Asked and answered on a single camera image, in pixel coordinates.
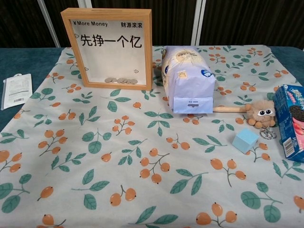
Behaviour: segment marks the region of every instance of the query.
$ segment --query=blue table surface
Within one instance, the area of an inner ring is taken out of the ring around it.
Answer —
[[[270,47],[281,64],[304,85],[304,52],[295,47]],[[15,74],[32,75],[33,92],[54,67],[64,48],[0,48],[0,80]],[[1,94],[3,83],[0,83]],[[14,106],[0,111],[0,131],[22,108]]]

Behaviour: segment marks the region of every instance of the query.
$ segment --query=wooden frame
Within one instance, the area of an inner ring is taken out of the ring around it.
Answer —
[[[78,68],[85,87],[120,88],[133,90],[152,89],[152,12],[151,9],[84,9],[67,8],[61,12],[66,31],[76,57]],[[104,83],[89,81],[84,61],[73,31],[71,20],[107,20],[107,21],[142,21],[145,58],[145,85],[132,85],[120,83]]]

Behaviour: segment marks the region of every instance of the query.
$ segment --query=oreo cookie image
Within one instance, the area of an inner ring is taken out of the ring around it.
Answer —
[[[289,108],[289,112],[291,113],[294,119],[304,122],[304,110],[301,109],[301,106],[291,106]]]

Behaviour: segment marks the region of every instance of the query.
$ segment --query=googly eye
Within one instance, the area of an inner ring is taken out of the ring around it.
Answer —
[[[270,114],[272,114],[272,111],[270,109],[267,109],[266,110],[266,115],[270,115]]]
[[[258,112],[257,115],[258,115],[258,116],[263,116],[263,115],[265,115],[265,111],[264,111],[264,110],[261,110],[261,111]]]

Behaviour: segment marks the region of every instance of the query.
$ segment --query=blue label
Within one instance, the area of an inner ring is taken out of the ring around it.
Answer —
[[[205,77],[210,77],[212,75],[212,73],[207,70],[201,70],[201,74]]]

